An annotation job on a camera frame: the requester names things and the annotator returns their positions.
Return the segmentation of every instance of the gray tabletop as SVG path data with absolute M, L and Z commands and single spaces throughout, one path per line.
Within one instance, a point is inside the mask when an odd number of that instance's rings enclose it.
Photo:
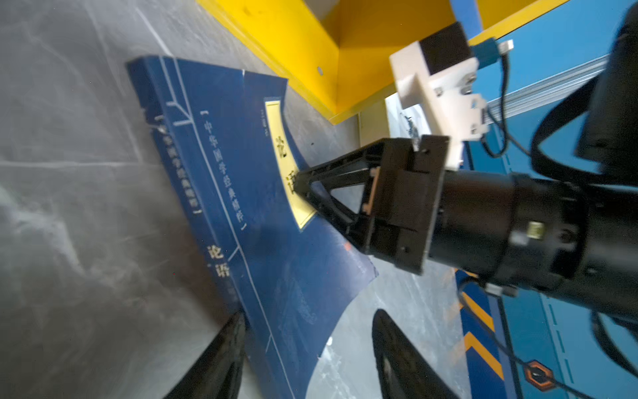
M 124 69 L 166 53 L 272 74 L 193 0 L 0 2 L 3 398 L 161 398 L 227 318 Z M 358 147 L 292 90 L 285 117 L 311 165 Z M 469 398 L 451 269 L 375 264 L 308 397 L 380 398 L 381 307 Z M 240 397 L 261 397 L 249 366 Z

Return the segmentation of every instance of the silver metal strip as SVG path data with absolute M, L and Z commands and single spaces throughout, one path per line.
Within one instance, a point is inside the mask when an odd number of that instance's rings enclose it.
M 608 56 L 593 59 L 567 71 L 513 91 L 505 96 L 505 117 L 522 114 L 534 108 L 562 100 L 605 69 Z M 487 105 L 494 116 L 501 119 L 501 98 Z

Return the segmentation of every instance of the yellow title label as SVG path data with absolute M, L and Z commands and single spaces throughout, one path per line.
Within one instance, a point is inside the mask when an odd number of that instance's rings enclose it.
M 275 158 L 279 166 L 281 174 L 281 182 L 283 183 L 288 204 L 292 211 L 295 221 L 300 229 L 312 219 L 315 209 L 308 204 L 300 195 L 295 193 L 294 184 L 295 177 L 299 171 L 297 162 L 290 152 L 288 140 L 283 129 L 281 121 L 281 101 L 268 101 L 266 105 L 266 118 L 271 131 L 272 147 L 274 148 Z

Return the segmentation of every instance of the yellow label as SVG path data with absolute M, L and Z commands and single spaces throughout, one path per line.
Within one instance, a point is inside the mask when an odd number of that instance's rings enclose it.
M 272 147 L 274 149 L 279 173 L 281 174 L 281 182 L 283 183 L 288 204 L 292 211 L 295 221 L 300 229 L 312 219 L 315 209 L 308 204 L 300 195 L 295 193 L 293 188 L 295 177 L 299 171 L 297 162 L 290 152 L 288 140 L 283 129 L 281 121 L 281 101 L 266 102 L 266 118 L 271 131 Z

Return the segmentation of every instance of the blue book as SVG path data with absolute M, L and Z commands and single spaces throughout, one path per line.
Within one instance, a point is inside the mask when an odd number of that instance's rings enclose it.
M 376 270 L 293 190 L 307 165 L 283 119 L 287 80 L 159 56 L 128 71 L 205 266 L 246 314 L 262 393 L 303 399 Z

